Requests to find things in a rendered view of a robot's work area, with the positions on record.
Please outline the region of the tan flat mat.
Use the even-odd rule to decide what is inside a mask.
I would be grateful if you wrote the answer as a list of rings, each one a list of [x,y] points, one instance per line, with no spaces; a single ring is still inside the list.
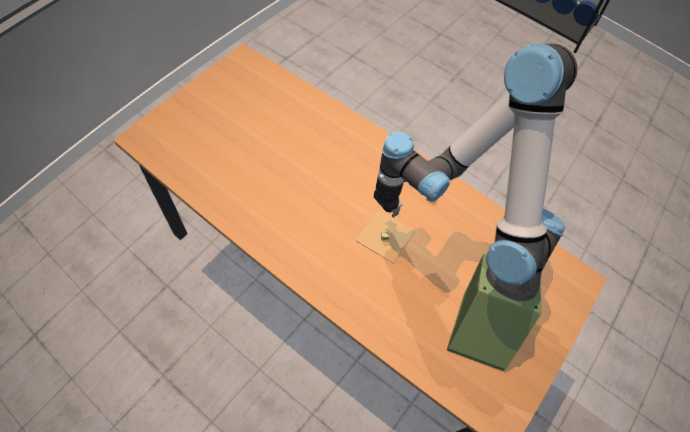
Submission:
[[[390,230],[389,240],[381,240],[381,231]],[[378,209],[356,241],[394,263],[415,230]]]

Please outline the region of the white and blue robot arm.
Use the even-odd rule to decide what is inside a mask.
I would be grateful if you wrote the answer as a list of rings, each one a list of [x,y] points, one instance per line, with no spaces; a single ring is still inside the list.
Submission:
[[[517,301],[535,297],[542,270],[565,230],[559,217],[543,209],[555,119],[577,76],[574,55],[559,45],[531,44],[516,51],[504,70],[508,92],[441,155],[426,160],[403,132],[389,134],[382,147],[382,173],[402,177],[436,201],[449,178],[460,177],[514,128],[505,214],[486,255],[486,277],[496,291]]]

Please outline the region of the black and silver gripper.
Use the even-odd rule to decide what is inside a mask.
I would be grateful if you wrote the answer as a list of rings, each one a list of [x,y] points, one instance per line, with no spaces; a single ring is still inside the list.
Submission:
[[[373,197],[386,212],[393,212],[393,218],[399,215],[400,208],[403,205],[401,202],[399,202],[399,195],[401,194],[402,187],[405,182],[406,181],[402,177],[387,177],[382,173],[379,167],[376,189]]]

